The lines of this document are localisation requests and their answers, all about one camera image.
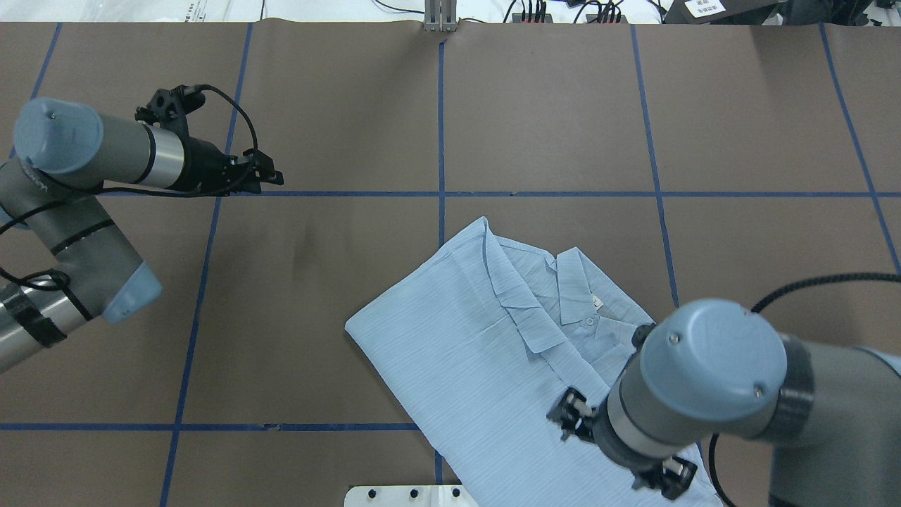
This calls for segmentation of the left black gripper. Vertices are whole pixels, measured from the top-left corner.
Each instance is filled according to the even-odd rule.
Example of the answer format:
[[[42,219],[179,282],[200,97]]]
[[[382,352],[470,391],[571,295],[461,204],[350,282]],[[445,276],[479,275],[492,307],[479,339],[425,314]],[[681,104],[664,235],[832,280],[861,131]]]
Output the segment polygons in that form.
[[[241,154],[225,154],[212,142],[190,135],[189,115],[205,105],[207,91],[222,97],[244,119],[251,147]],[[151,142],[148,166],[136,185],[186,196],[261,194],[263,184],[284,185],[283,173],[258,148],[250,116],[235,99],[212,84],[159,89],[147,105],[136,109],[135,120],[144,125]]]

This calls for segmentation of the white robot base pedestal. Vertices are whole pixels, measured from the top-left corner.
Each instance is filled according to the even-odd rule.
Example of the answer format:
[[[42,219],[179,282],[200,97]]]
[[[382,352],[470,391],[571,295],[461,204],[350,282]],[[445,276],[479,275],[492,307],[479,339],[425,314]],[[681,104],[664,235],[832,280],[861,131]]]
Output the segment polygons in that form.
[[[370,485],[352,487],[344,506],[477,506],[462,485]]]

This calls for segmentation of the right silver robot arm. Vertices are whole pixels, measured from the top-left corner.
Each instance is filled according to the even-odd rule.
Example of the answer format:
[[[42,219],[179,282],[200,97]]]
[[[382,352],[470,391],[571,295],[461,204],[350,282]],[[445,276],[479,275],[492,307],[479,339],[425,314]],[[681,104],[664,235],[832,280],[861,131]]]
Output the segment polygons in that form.
[[[770,506],[899,504],[898,356],[801,340],[723,299],[641,325],[633,341],[598,406],[569,388],[547,417],[635,489],[679,499],[700,470],[679,452],[733,435],[771,446]]]

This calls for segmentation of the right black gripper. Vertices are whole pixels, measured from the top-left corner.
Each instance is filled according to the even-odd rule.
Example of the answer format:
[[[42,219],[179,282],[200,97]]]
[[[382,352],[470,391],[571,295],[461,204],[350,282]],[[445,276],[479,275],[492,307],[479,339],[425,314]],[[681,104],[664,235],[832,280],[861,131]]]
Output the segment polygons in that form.
[[[561,429],[562,441],[576,437],[597,446],[633,475],[634,490],[650,489],[675,501],[688,491],[698,465],[682,458],[682,446],[673,441],[679,414],[653,394],[641,359],[645,343],[657,337],[656,324],[639,325],[633,333],[635,353],[599,406],[575,387],[560,396],[546,417]]]

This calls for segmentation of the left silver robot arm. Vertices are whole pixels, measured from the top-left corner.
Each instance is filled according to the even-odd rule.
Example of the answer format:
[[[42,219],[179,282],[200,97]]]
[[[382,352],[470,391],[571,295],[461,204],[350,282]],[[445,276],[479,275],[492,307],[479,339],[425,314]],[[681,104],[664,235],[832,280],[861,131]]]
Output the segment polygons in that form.
[[[242,153],[190,134],[189,115],[209,91],[244,119],[251,147]],[[284,184],[250,116],[212,84],[159,89],[131,120],[36,97],[20,109],[13,144],[2,163],[2,231],[28,229],[55,263],[25,276],[2,270],[3,372],[95,318],[121,322],[161,295],[160,280],[99,196],[220,198]]]

